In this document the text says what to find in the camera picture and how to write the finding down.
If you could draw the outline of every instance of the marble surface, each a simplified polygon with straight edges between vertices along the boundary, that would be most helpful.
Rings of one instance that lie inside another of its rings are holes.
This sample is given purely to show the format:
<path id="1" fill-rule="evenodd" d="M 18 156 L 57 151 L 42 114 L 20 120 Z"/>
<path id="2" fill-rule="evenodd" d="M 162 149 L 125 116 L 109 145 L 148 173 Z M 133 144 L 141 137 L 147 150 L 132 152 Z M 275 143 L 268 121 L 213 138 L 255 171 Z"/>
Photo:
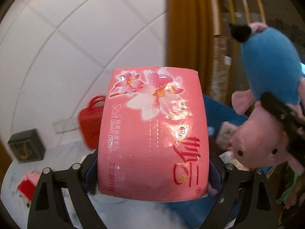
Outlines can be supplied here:
<path id="1" fill-rule="evenodd" d="M 16 160 L 12 162 L 4 177 L 0 198 L 21 229 L 27 227 L 30 210 L 26 199 L 20 197 L 17 191 L 22 177 L 33 170 L 41 173 L 45 167 L 53 171 L 68 169 L 72 164 L 82 162 L 92 152 L 82 142 L 78 142 L 48 149 L 42 161 L 22 164 Z M 63 189 L 63 195 L 73 225 L 82 228 L 67 189 Z M 89 195 L 89 198 L 108 229 L 185 228 L 178 216 L 162 203 L 124 200 L 100 193 Z"/>

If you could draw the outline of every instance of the red handbag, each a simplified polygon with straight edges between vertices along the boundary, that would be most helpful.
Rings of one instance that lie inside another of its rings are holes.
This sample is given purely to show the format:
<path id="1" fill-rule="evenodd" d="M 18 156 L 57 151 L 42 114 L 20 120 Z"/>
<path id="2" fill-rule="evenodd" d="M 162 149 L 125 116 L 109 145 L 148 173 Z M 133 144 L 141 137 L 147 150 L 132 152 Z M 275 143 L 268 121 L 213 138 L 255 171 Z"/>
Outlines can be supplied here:
<path id="1" fill-rule="evenodd" d="M 90 149 L 99 146 L 100 130 L 104 105 L 94 106 L 98 102 L 105 101 L 105 96 L 98 95 L 89 102 L 88 107 L 79 112 L 78 121 L 83 138 Z"/>

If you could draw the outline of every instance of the bag handle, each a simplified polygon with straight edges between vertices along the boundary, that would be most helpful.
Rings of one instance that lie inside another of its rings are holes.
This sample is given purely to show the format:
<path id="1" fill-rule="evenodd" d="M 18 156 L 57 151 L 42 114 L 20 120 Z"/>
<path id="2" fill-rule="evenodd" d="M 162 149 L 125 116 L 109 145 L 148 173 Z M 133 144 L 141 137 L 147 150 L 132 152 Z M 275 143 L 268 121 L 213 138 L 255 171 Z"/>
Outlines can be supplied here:
<path id="1" fill-rule="evenodd" d="M 89 109 L 89 110 L 92 110 L 93 106 L 94 106 L 96 103 L 98 103 L 98 102 L 103 102 L 103 101 L 105 101 L 105 99 L 106 99 L 106 96 L 104 96 L 104 95 L 97 95 L 96 97 L 93 97 L 93 98 L 91 99 L 91 101 L 89 102 L 89 104 L 88 104 L 88 109 Z"/>

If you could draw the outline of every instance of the tiled wall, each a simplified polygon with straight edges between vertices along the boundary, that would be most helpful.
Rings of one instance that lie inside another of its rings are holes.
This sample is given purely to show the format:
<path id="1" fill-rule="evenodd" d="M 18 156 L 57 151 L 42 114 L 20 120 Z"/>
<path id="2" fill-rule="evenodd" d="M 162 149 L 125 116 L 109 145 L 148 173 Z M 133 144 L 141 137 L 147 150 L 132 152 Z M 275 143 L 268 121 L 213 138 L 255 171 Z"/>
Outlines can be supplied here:
<path id="1" fill-rule="evenodd" d="M 1 140 L 79 141 L 52 123 L 105 94 L 114 68 L 165 65 L 165 38 L 166 0 L 16 0 L 0 24 Z"/>

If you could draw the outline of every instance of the stuffed toy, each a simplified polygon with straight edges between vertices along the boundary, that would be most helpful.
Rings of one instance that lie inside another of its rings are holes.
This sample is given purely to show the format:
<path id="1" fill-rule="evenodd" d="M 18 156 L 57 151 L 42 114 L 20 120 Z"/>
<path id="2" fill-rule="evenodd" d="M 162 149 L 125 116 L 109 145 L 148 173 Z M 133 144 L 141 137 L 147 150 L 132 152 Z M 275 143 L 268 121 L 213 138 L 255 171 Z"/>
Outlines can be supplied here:
<path id="1" fill-rule="evenodd" d="M 255 103 L 249 119 L 234 132 L 231 140 L 237 160 L 247 167 L 273 166 L 285 161 L 297 174 L 303 166 L 287 152 L 289 138 L 283 126 L 261 105 L 260 97 L 271 92 L 303 117 L 305 81 L 300 58 L 292 42 L 280 31 L 263 23 L 230 25 L 232 36 L 241 42 L 241 53 L 250 89 L 236 91 L 232 106 L 241 115 Z"/>

